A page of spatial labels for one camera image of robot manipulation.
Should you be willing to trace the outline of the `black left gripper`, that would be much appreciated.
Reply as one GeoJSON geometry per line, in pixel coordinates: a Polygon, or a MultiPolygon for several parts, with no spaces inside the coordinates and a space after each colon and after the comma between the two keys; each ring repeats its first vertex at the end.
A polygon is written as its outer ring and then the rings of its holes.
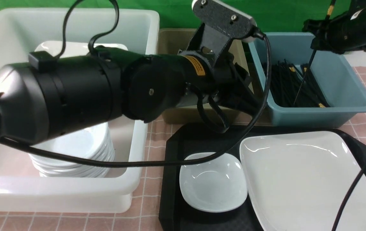
{"type": "Polygon", "coordinates": [[[231,54],[222,56],[223,62],[216,64],[212,53],[180,51],[194,67],[193,74],[185,76],[184,94],[177,107],[195,106],[206,127],[216,133],[225,133],[230,124],[222,107],[249,114],[258,120],[266,106],[259,102],[249,88],[250,75],[233,63],[231,54]]]}

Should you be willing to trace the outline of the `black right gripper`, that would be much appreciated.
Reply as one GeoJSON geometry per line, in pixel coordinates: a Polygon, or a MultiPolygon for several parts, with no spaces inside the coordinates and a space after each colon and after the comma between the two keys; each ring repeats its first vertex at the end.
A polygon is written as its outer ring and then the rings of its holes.
{"type": "Polygon", "coordinates": [[[348,35],[343,29],[343,23],[349,20],[348,13],[328,20],[307,19],[303,23],[302,32],[308,32],[314,36],[311,42],[312,50],[344,54],[353,51],[353,48],[349,47],[348,35]]]}

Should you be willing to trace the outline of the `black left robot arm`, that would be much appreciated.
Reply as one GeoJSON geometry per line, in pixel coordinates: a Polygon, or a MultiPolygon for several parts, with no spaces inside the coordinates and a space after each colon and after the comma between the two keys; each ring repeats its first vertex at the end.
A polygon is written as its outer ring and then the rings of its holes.
{"type": "Polygon", "coordinates": [[[204,103],[255,116],[262,101],[233,56],[183,51],[142,55],[98,47],[60,58],[33,52],[0,69],[0,139],[34,145],[125,116],[149,123],[165,110],[204,103]]]}

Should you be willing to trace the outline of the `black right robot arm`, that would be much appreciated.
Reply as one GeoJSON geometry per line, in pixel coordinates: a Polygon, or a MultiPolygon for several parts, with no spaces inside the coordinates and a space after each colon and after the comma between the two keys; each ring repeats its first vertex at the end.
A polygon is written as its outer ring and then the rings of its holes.
{"type": "Polygon", "coordinates": [[[347,11],[331,18],[334,6],[333,0],[323,20],[305,20],[302,32],[314,36],[311,48],[340,55],[353,51],[366,52],[366,0],[352,0],[347,11]]]}

